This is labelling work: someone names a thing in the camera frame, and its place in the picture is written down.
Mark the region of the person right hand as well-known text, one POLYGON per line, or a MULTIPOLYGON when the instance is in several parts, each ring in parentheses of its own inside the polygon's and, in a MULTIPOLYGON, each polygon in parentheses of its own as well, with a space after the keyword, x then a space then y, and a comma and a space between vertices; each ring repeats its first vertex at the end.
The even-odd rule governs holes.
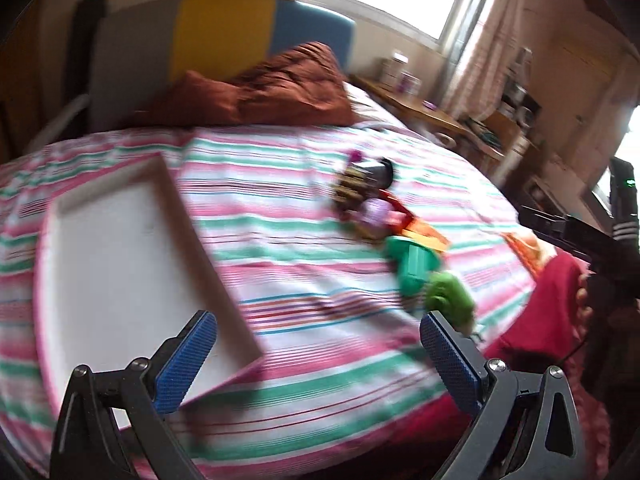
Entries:
POLYGON ((576 292, 578 327, 582 330, 587 328, 587 324, 593 314, 593 308, 589 303, 588 282, 590 273, 584 273, 578 278, 578 291, 576 292))

